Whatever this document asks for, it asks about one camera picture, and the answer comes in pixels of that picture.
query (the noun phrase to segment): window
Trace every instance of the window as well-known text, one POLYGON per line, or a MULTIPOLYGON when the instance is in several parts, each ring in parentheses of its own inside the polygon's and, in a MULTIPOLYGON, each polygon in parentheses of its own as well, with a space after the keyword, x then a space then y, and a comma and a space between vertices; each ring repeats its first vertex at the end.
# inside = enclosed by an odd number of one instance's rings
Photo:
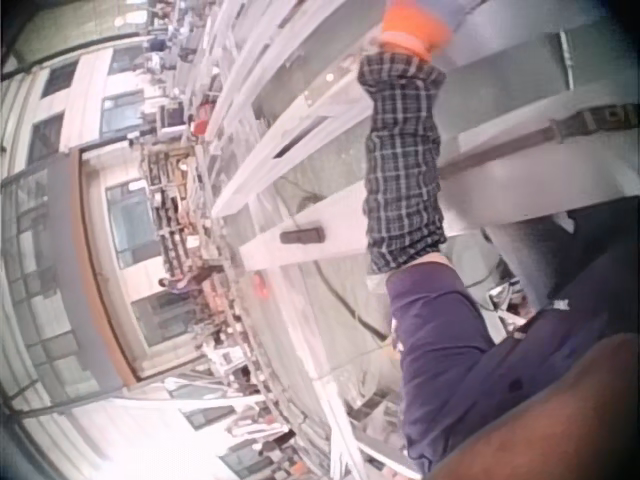
POLYGON ((120 268, 161 253, 145 187, 144 180, 134 180, 106 191, 111 236, 120 268))
POLYGON ((20 336, 54 403, 100 387, 84 368, 56 285, 46 166, 2 186, 2 257, 20 336))
POLYGON ((111 65, 109 66, 109 75, 133 70, 133 62, 143 53, 144 50, 141 43, 114 49, 111 65))
POLYGON ((196 319, 188 294, 159 292, 131 304, 147 345, 154 347, 187 333, 196 319))
POLYGON ((42 98, 69 88, 71 86, 71 82, 73 82, 73 76, 76 73, 77 67, 78 61, 76 60, 75 62, 52 68, 49 71, 47 83, 44 84, 42 98))
POLYGON ((184 417, 196 431, 210 425, 215 425, 235 413, 236 410, 233 407, 202 408, 200 410, 182 412, 184 417))
POLYGON ((254 443, 253 440, 240 442, 220 457, 220 460, 240 479, 248 478, 273 465, 271 457, 258 455, 258 452, 252 447, 254 443))
POLYGON ((64 113, 36 123, 31 131, 28 165, 46 160, 60 150, 64 113))
MULTIPOLYGON (((227 392, 228 388, 220 385, 203 381, 201 377, 194 379, 198 384, 190 383, 191 380, 186 379, 188 374, 182 374, 179 378, 166 379, 164 384, 171 395, 171 398, 182 400, 202 400, 208 398, 220 398, 227 392)), ((194 430, 201 430, 210 425, 235 415, 236 409, 231 406, 199 408, 193 410, 182 409, 185 419, 191 424, 194 430)))
POLYGON ((132 132, 142 125, 141 108, 144 92, 130 92, 102 103, 102 135, 132 132))

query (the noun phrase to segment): cable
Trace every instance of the cable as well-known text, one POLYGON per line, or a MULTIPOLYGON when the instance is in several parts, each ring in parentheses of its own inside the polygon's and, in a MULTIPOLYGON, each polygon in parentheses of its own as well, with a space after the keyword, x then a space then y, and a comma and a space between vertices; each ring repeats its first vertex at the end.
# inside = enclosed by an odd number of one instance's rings
POLYGON ((489 269, 489 273, 487 273, 486 276, 482 277, 480 280, 478 280, 476 282, 472 282, 469 285, 465 285, 464 288, 469 290, 470 288, 477 287, 478 285, 483 284, 484 282, 486 282, 487 280, 489 280, 491 278, 491 275, 493 275, 493 273, 498 269, 498 267, 501 264, 502 264, 502 257, 500 257, 498 259, 498 261, 495 263, 495 265, 489 269))
MULTIPOLYGON (((294 182, 293 180, 289 180, 286 177, 281 177, 281 179, 286 179, 287 182, 289 182, 294 187, 298 188, 301 192, 307 193, 307 195, 303 197, 300 200, 300 202, 298 202, 298 208, 296 209, 297 213, 303 210, 307 205, 313 205, 321 200, 324 200, 325 198, 320 194, 317 194, 305 189, 304 187, 300 186, 297 182, 294 182)), ((295 227, 298 229, 301 228, 295 219, 295 215, 289 209, 289 205, 287 205, 287 202, 285 202, 284 198, 280 194, 280 191, 278 190, 278 187, 276 186, 275 183, 273 184, 273 188, 276 192, 276 195, 278 196, 278 198, 284 205, 285 209, 287 210, 287 213, 289 214, 289 217, 291 218, 291 221, 293 222, 295 227)), ((312 263, 316 269, 316 272, 318 272, 320 281, 327 288, 331 296, 335 298, 338 301, 338 303, 342 305, 342 307, 347 311, 349 316, 352 317, 356 322, 358 322, 358 324, 360 324, 360 326, 364 328, 372 337, 374 337, 377 341, 384 343, 389 338, 389 335, 382 333, 380 330, 378 330, 376 327, 371 325, 369 322, 367 322, 366 320, 363 320, 362 317, 356 311, 356 309, 353 308, 353 306, 351 306, 351 304, 340 294, 340 292, 338 292, 338 290, 329 281, 324 271, 322 270, 320 263, 317 260, 314 260, 312 263)))

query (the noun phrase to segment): plaid shirt sleeve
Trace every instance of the plaid shirt sleeve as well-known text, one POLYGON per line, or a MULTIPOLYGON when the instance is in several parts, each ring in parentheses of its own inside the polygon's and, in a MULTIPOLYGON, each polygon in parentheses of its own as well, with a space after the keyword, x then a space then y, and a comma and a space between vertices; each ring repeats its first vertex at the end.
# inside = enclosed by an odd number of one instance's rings
POLYGON ((433 65, 400 53, 369 55, 360 65, 358 81, 374 104, 364 202, 371 273, 401 268, 446 240, 432 114, 444 78, 433 65))

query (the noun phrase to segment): white building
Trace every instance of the white building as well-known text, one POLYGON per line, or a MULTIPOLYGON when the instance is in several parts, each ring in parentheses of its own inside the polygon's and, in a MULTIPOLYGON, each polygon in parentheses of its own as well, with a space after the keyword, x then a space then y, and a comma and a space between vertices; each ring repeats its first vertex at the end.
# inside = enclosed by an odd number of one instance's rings
MULTIPOLYGON (((2 82, 3 402, 54 476, 237 480, 259 465, 245 444, 223 457, 233 470, 218 458, 237 443, 224 431, 233 408, 110 399, 170 399, 162 380, 201 361, 190 305, 157 283, 166 274, 139 159, 122 141, 161 95, 131 71, 143 40, 2 82)), ((202 398, 190 390, 171 394, 202 398)))

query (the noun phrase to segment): black strap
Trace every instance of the black strap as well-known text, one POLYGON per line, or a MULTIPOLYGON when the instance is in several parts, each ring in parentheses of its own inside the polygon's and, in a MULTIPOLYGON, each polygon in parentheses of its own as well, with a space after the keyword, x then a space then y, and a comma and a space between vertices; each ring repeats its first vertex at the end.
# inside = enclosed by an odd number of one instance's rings
POLYGON ((507 140, 480 151, 460 154, 441 167, 440 178, 446 179, 479 167, 498 158, 513 155, 545 143, 562 143, 567 138, 638 128, 638 104, 605 105, 580 110, 549 126, 507 140))

